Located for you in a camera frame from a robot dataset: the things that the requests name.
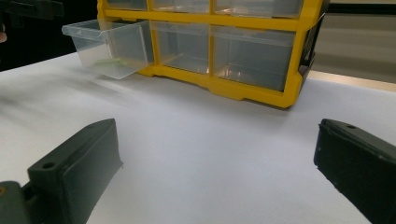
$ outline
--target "plastic bin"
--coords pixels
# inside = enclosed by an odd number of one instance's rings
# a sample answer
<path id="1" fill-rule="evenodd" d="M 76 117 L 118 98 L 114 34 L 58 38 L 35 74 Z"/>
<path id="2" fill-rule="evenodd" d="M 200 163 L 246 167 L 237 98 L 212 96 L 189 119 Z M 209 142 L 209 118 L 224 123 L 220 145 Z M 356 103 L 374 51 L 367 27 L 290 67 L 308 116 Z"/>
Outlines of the plastic bin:
<path id="1" fill-rule="evenodd" d="M 295 33 L 213 26 L 217 77 L 283 91 Z"/>
<path id="2" fill-rule="evenodd" d="M 112 8 L 147 10 L 147 0 L 107 0 L 108 6 Z"/>
<path id="3" fill-rule="evenodd" d="M 304 0 L 217 0 L 215 12 L 247 17 L 285 17 L 300 15 Z"/>
<path id="4" fill-rule="evenodd" d="M 62 32 L 73 37 L 82 65 L 93 72 L 123 78 L 153 63 L 148 21 L 84 21 L 66 25 Z"/>
<path id="5" fill-rule="evenodd" d="M 152 6 L 156 11 L 209 13 L 209 0 L 153 0 Z"/>
<path id="6" fill-rule="evenodd" d="M 208 73 L 208 25 L 153 21 L 160 63 L 199 74 Z"/>

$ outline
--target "yellow frame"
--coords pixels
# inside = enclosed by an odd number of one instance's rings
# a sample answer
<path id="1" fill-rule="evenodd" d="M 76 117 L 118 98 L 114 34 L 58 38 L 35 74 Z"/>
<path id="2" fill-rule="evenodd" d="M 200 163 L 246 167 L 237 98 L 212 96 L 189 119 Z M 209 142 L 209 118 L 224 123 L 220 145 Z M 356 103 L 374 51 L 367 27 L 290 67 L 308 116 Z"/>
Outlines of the yellow frame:
<path id="1" fill-rule="evenodd" d="M 151 31 L 155 63 L 154 65 L 151 65 L 138 72 L 139 74 L 148 77 L 165 76 L 194 83 L 209 89 L 211 92 L 217 95 L 225 96 L 235 100 L 250 99 L 283 108 L 293 105 L 297 101 L 300 88 L 303 85 L 303 76 L 299 74 L 298 68 L 304 48 L 305 37 L 308 30 L 314 27 L 318 22 L 323 0 L 304 0 L 300 17 L 296 19 L 265 19 L 217 15 L 214 13 L 215 0 L 209 1 L 209 14 L 190 14 L 153 11 L 151 0 L 148 0 L 148 11 L 114 9 L 108 6 L 106 0 L 98 0 L 98 19 L 104 19 L 107 21 L 115 21 L 119 19 L 125 21 L 135 21 L 137 19 L 143 19 L 150 21 L 200 22 L 210 25 L 227 25 L 261 30 L 293 31 L 296 34 L 291 53 L 285 89 L 283 91 L 269 90 L 263 87 L 251 86 L 214 76 L 214 40 L 211 35 L 209 35 L 208 75 L 197 74 L 161 65 L 159 63 L 159 52 L 155 31 Z"/>

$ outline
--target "white table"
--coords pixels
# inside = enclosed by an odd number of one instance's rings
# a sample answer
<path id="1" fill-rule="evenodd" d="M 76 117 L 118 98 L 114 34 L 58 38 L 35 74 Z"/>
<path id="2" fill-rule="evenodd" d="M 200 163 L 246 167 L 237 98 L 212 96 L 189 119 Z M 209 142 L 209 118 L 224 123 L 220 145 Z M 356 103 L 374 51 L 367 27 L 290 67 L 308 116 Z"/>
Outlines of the white table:
<path id="1" fill-rule="evenodd" d="M 313 163 L 338 119 L 396 145 L 396 92 L 309 78 L 288 110 L 168 78 L 84 70 L 77 54 L 0 73 L 0 180 L 115 118 L 124 162 L 89 223 L 368 223 Z"/>

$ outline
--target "white surface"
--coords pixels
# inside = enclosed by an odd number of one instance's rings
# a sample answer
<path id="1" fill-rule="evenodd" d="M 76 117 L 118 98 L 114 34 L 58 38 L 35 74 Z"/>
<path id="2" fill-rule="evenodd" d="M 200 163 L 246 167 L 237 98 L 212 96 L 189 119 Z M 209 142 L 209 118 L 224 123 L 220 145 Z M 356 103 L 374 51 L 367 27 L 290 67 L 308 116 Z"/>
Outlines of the white surface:
<path id="1" fill-rule="evenodd" d="M 313 163 L 339 119 L 396 145 L 396 94 L 308 79 L 289 110 L 167 78 L 123 80 L 77 54 L 0 73 L 0 180 L 85 125 L 115 118 L 124 167 L 89 223 L 368 223 Z"/>

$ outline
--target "dark background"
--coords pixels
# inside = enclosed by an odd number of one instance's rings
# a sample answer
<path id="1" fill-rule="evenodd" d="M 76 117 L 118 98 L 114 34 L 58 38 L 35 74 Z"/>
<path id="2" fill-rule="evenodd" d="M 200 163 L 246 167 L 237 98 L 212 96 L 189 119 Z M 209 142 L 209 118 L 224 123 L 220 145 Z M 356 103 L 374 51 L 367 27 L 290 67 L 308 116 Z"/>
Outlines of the dark background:
<path id="1" fill-rule="evenodd" d="M 53 21 L 24 18 L 23 28 L 12 28 L 3 13 L 7 42 L 0 44 L 0 71 L 38 63 L 75 52 L 72 38 L 62 34 L 62 26 L 96 19 L 96 0 L 57 0 L 64 3 L 64 17 Z"/>

